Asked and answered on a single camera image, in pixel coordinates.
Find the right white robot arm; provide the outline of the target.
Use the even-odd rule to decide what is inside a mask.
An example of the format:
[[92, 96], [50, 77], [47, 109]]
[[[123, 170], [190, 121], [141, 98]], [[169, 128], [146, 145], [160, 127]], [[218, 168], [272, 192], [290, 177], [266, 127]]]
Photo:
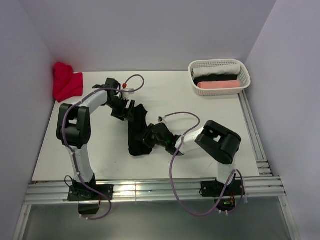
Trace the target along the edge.
[[237, 133], [219, 123], [208, 120], [198, 130], [175, 135], [161, 119], [159, 123], [147, 126], [134, 139], [149, 149], [161, 146], [167, 153], [176, 157], [191, 151], [203, 150], [217, 162], [217, 177], [210, 189], [222, 195], [234, 190], [234, 158], [240, 149], [242, 139]]

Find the aluminium mounting rail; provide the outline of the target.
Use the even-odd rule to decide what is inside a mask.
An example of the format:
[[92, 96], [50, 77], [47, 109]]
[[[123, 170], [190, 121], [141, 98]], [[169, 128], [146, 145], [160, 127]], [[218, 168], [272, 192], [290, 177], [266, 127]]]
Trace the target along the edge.
[[[200, 200], [201, 182], [207, 179], [174, 179], [174, 186], [179, 198], [183, 200]], [[113, 203], [125, 202], [160, 202], [175, 201], [169, 179], [160, 180], [116, 180], [98, 181], [98, 185], [113, 185]], [[285, 188], [279, 176], [246, 177], [244, 179], [245, 195], [256, 197], [282, 197]], [[23, 205], [69, 204], [69, 188], [63, 181], [38, 182], [27, 187]]]

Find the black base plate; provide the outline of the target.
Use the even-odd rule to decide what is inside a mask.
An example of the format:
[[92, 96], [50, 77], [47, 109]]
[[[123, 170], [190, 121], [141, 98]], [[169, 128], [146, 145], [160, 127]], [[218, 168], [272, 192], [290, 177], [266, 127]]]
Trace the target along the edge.
[[[113, 184], [90, 185], [90, 187], [107, 196], [109, 200], [112, 200], [114, 193]], [[67, 201], [78, 202], [79, 214], [96, 215], [100, 210], [102, 200], [106, 200], [106, 198], [86, 188], [82, 183], [76, 182], [69, 187]]]
[[[201, 181], [200, 186], [199, 194], [204, 198], [214, 198], [214, 202], [216, 203], [225, 185], [214, 180]], [[226, 187], [223, 198], [216, 208], [220, 211], [231, 211], [237, 206], [236, 197], [243, 198], [244, 196], [245, 189], [242, 186], [241, 180], [233, 179]]]

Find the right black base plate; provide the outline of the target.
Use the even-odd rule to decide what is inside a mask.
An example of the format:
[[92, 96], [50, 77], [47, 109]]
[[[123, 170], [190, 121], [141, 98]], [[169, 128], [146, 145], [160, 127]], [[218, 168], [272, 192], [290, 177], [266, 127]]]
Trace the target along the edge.
[[[225, 185], [214, 180], [201, 181], [200, 186], [199, 194], [204, 198], [214, 198], [214, 202], [216, 203]], [[216, 208], [220, 211], [231, 211], [237, 206], [236, 197], [243, 198], [244, 196], [245, 189], [242, 186], [241, 180], [233, 179], [226, 187], [223, 198]]]

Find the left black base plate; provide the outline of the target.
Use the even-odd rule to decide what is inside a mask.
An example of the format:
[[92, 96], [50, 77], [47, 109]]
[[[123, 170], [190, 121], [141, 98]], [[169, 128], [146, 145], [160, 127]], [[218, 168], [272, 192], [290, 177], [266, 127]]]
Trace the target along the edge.
[[[107, 196], [109, 200], [112, 200], [114, 193], [113, 184], [90, 185], [90, 187]], [[100, 210], [102, 200], [106, 200], [106, 198], [86, 188], [82, 183], [76, 182], [69, 187], [67, 201], [78, 202], [79, 214], [96, 215]]]

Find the red t-shirt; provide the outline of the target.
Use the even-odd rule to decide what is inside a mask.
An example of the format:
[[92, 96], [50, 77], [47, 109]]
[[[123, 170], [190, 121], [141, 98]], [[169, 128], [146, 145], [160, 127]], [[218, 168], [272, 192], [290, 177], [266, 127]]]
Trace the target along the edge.
[[53, 73], [53, 97], [58, 103], [83, 95], [82, 72], [74, 73], [72, 66], [57, 62], [53, 66]]

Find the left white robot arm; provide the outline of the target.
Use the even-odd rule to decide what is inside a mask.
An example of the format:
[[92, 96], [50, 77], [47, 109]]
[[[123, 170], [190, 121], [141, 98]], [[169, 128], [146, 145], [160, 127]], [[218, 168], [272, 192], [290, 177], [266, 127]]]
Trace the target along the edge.
[[99, 107], [111, 108], [111, 115], [121, 121], [134, 120], [135, 101], [129, 96], [136, 90], [107, 78], [104, 84], [93, 86], [92, 92], [74, 104], [63, 103], [59, 107], [56, 137], [66, 147], [70, 156], [74, 176], [69, 187], [71, 196], [80, 201], [106, 197], [97, 188], [92, 170], [88, 142], [91, 138], [91, 114]]

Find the rolled black t-shirt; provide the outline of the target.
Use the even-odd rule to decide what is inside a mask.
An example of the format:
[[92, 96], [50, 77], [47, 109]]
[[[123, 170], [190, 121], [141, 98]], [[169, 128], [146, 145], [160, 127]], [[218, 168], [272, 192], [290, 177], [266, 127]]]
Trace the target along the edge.
[[238, 75], [231, 74], [231, 75], [204, 75], [198, 76], [193, 79], [193, 83], [197, 86], [199, 83], [202, 82], [220, 82], [220, 81], [234, 81], [238, 79]]

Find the white plastic basket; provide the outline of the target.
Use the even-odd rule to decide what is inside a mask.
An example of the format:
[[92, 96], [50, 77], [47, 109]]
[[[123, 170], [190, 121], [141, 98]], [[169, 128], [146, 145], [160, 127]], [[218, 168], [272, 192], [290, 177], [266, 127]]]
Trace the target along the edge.
[[[198, 87], [194, 83], [193, 70], [198, 68], [212, 68], [237, 65], [240, 67], [239, 74], [237, 75], [237, 80], [240, 82], [239, 87], [233, 88], [218, 88], [218, 89], [203, 89]], [[242, 90], [246, 89], [251, 84], [251, 77], [246, 68], [246, 66], [239, 60], [236, 59], [208, 59], [208, 60], [196, 60], [189, 64], [188, 66], [189, 80], [195, 94], [199, 96], [224, 96], [224, 95], [236, 95]]]

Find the rolled white t-shirt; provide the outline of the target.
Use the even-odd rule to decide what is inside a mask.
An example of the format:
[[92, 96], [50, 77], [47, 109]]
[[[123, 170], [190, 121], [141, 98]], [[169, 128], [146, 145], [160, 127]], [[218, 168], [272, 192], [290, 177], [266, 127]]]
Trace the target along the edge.
[[219, 65], [212, 67], [197, 67], [191, 71], [194, 78], [210, 75], [238, 75], [241, 71], [239, 64]]

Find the rolled pink t-shirt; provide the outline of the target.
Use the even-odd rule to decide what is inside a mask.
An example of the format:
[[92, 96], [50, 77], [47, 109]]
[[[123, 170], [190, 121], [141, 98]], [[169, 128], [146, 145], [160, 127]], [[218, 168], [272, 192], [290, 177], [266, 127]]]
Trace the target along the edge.
[[227, 81], [202, 81], [197, 84], [200, 89], [229, 89], [240, 88], [241, 82], [239, 80], [227, 80]]

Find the black t-shirt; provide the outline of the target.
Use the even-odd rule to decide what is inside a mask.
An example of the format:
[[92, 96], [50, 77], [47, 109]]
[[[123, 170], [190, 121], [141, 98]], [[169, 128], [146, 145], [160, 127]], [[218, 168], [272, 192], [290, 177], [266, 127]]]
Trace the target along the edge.
[[143, 104], [139, 104], [134, 108], [133, 113], [134, 121], [128, 122], [129, 154], [134, 157], [149, 155], [153, 149], [135, 139], [136, 136], [141, 134], [147, 128], [146, 116], [148, 111], [145, 109]]
[[199, 83], [202, 82], [220, 82], [220, 81], [234, 81], [238, 79], [238, 75], [231, 74], [231, 75], [204, 75], [198, 76], [193, 79], [193, 83], [197, 86]]

